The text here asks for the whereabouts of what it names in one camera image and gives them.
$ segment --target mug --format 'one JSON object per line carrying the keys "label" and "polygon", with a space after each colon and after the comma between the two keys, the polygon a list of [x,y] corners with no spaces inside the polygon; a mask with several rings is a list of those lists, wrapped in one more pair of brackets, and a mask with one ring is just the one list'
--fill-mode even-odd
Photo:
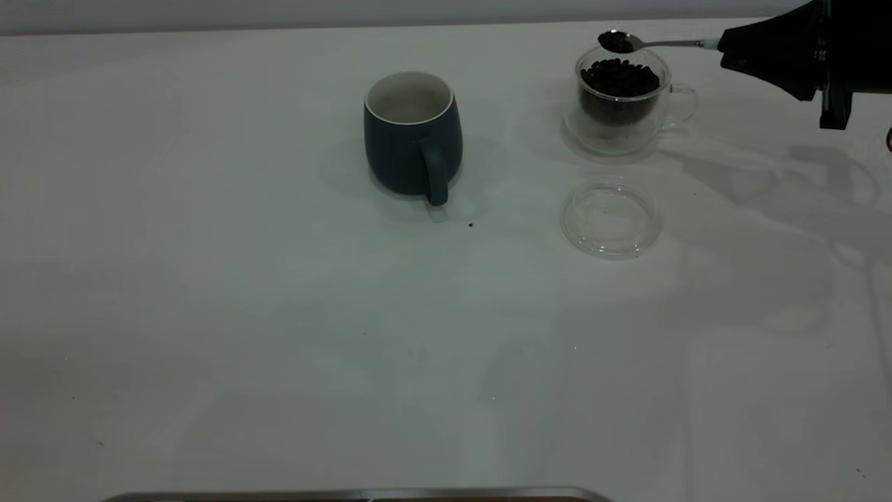
{"label": "mug", "polygon": [[423,71],[394,73],[366,94],[364,122],[366,158],[376,178],[398,194],[446,204],[463,147],[449,85]]}
{"label": "mug", "polygon": [[[585,83],[583,70],[597,61],[615,58],[648,66],[658,76],[659,87],[641,96],[624,97],[598,92]],[[579,144],[595,155],[638,152],[649,146],[661,130],[681,125],[697,110],[697,92],[687,84],[673,83],[669,65],[646,49],[616,54],[596,47],[579,58],[575,73],[574,98],[564,115],[564,124]],[[673,107],[676,109],[670,113],[673,94],[687,98],[687,104]]]}

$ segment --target white wall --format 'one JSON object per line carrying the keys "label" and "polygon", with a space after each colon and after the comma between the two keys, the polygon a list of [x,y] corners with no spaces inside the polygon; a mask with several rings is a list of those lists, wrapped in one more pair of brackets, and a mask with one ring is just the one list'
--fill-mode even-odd
{"label": "white wall", "polygon": [[748,17],[783,13],[805,1],[0,0],[0,34]]}

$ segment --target clear glass cup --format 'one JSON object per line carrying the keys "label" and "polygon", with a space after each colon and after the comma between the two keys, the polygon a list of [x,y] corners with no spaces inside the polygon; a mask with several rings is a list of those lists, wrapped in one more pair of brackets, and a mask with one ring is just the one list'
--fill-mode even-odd
{"label": "clear glass cup", "polygon": [[[641,96],[610,96],[582,79],[582,70],[597,61],[615,58],[648,66],[660,79],[660,87]],[[687,84],[672,83],[669,66],[647,49],[617,54],[595,47],[579,58],[575,73],[574,97],[565,112],[564,124],[579,146],[597,156],[638,152],[655,141],[661,130],[678,127],[697,110],[697,92]],[[674,101],[671,94],[686,98],[685,105],[670,106]]]}

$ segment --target coffee grounds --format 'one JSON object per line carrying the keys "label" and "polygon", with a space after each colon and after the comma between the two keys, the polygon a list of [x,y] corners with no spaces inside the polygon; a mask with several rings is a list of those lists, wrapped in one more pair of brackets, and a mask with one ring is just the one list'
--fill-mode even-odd
{"label": "coffee grounds", "polygon": [[614,53],[629,54],[635,52],[635,47],[632,46],[632,42],[630,42],[624,34],[616,33],[614,31],[608,31],[598,35],[598,43],[606,50]]}

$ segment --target spoon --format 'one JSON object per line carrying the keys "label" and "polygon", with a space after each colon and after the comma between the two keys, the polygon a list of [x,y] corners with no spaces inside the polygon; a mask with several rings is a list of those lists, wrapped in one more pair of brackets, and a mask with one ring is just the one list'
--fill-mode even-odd
{"label": "spoon", "polygon": [[707,38],[704,40],[664,40],[660,42],[642,42],[632,33],[626,33],[618,29],[611,29],[598,35],[598,42],[606,50],[618,54],[629,54],[639,51],[644,47],[700,47],[704,49],[718,50],[719,38]]}

